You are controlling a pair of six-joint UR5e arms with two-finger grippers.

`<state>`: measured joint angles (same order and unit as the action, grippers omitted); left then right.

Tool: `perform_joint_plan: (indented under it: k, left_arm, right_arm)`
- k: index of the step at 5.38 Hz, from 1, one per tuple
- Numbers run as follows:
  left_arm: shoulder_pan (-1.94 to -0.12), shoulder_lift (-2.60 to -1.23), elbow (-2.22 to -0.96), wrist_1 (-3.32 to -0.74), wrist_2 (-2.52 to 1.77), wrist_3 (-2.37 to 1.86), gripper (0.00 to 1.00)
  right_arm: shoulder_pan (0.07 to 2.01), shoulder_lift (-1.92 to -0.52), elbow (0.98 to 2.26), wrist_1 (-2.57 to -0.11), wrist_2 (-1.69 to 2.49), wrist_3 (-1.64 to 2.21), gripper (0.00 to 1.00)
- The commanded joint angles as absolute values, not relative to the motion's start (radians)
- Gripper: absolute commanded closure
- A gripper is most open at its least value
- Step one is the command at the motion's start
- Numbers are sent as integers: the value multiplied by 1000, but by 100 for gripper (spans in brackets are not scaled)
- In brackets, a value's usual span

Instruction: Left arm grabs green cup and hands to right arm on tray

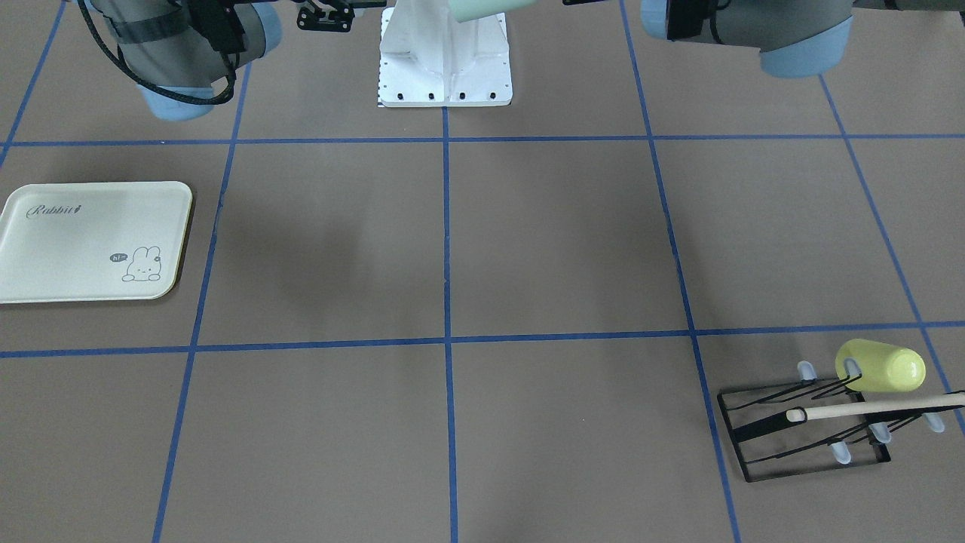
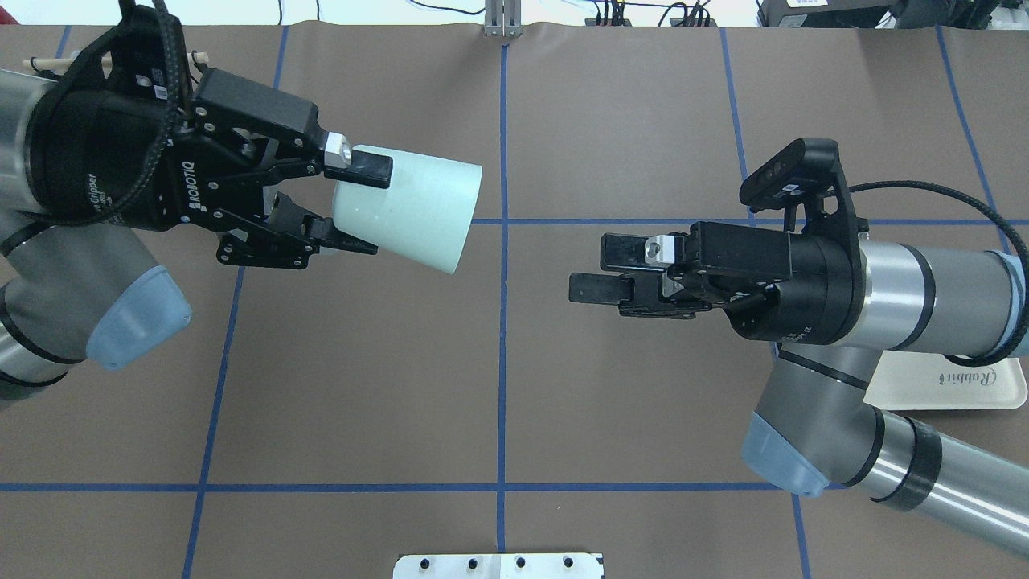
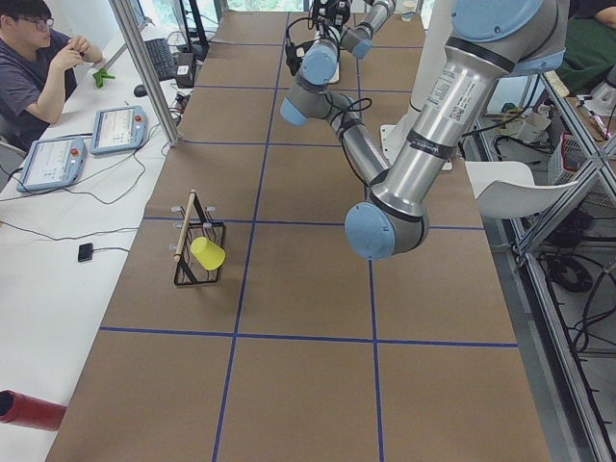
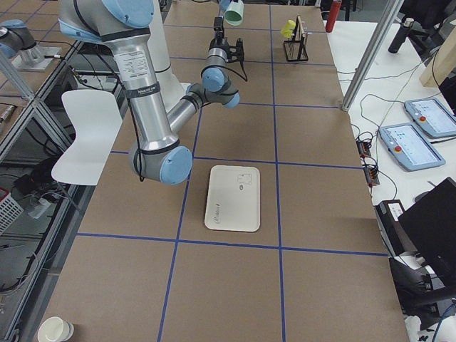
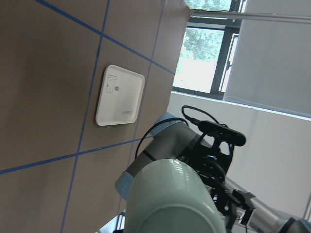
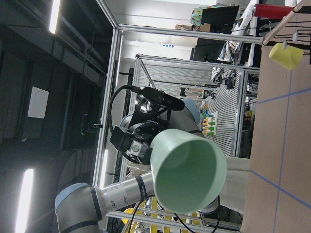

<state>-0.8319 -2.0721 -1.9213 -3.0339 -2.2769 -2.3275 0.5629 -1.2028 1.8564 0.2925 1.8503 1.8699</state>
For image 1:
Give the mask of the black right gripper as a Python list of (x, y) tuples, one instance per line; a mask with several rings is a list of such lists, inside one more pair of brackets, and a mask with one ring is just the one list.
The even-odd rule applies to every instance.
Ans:
[(382, 9), (385, 1), (296, 1), (297, 27), (304, 31), (348, 33), (364, 10)]

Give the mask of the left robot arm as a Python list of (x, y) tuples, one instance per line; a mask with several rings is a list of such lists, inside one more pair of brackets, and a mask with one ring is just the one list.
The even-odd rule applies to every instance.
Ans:
[(642, 1), (642, 28), (664, 41), (742, 46), (762, 72), (822, 75), (844, 57), (858, 10), (962, 11), (961, 1)]

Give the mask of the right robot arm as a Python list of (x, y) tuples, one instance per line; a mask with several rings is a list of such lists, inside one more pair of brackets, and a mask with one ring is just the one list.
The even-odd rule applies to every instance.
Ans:
[(100, 51), (165, 121), (196, 119), (231, 102), (240, 70), (283, 38), (272, 1), (79, 1), (77, 7)]

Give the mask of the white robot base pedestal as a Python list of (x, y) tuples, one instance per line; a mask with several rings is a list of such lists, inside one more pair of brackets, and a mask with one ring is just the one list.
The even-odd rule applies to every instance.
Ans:
[(397, 1), (380, 14), (377, 103), (479, 108), (513, 102), (506, 13), (458, 22), (449, 1)]

